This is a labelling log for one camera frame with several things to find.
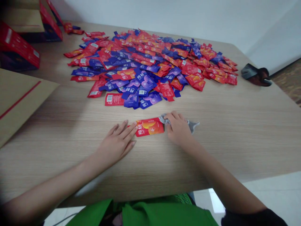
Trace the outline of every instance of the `cardboard box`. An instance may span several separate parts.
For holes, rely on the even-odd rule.
[[[0,69],[0,147],[59,84]]]
[[[59,16],[53,13],[56,10],[49,0],[10,0],[8,5],[3,21],[27,42],[63,40],[62,31],[56,24]]]
[[[40,54],[17,32],[0,21],[1,68],[10,71],[35,70],[40,67]]]

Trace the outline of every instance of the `right hand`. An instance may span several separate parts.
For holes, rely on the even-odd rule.
[[[165,126],[169,139],[176,145],[185,149],[195,141],[187,124],[187,120],[182,114],[172,111],[171,113],[167,113],[164,119],[169,119],[171,123],[171,125],[167,123]]]

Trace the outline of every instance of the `gray cloth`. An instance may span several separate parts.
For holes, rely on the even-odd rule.
[[[159,116],[160,122],[162,122],[163,124],[166,124],[166,123],[170,124],[170,121],[168,119],[164,119],[165,116],[166,116],[166,114],[162,114],[161,116]],[[195,127],[198,126],[200,124],[200,122],[192,122],[189,120],[187,120],[187,122],[188,122],[189,129],[190,129],[191,133],[193,134]]]

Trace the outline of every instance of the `left hand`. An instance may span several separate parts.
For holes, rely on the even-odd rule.
[[[137,122],[132,123],[131,126],[127,127],[128,120],[125,120],[120,126],[115,125],[100,143],[95,155],[101,157],[111,167],[124,156],[135,145],[135,141],[131,141],[135,135],[138,127]]]

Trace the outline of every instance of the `red cardboard box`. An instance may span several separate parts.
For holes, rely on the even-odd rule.
[[[10,71],[35,70],[40,67],[40,54],[7,24],[0,22],[1,68]]]
[[[4,10],[3,21],[27,42],[63,40],[56,21],[58,14],[49,0],[11,0],[8,5]]]

